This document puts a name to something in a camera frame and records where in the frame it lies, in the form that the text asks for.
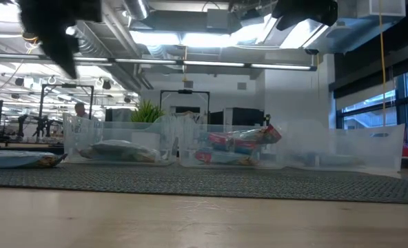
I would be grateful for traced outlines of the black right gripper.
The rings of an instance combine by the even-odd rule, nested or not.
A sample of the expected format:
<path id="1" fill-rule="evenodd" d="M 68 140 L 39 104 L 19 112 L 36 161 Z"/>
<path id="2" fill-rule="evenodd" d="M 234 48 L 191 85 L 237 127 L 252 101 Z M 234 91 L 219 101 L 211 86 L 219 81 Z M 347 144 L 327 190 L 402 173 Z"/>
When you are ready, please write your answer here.
<path id="1" fill-rule="evenodd" d="M 331 26 L 338 19 L 338 4 L 334 0 L 277 1 L 272 17 L 280 31 L 306 19 Z"/>

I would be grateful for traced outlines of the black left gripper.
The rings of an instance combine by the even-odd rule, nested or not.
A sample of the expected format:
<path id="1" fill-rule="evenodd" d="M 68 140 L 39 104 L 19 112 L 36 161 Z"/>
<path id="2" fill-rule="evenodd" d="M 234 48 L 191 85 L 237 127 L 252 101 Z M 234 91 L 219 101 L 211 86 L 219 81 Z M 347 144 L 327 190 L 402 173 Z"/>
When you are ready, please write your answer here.
<path id="1" fill-rule="evenodd" d="M 78 77 L 74 53 L 79 40 L 66 29 L 82 21 L 102 21 L 101 0 L 19 0 L 23 30 L 42 40 L 41 49 L 71 79 Z"/>

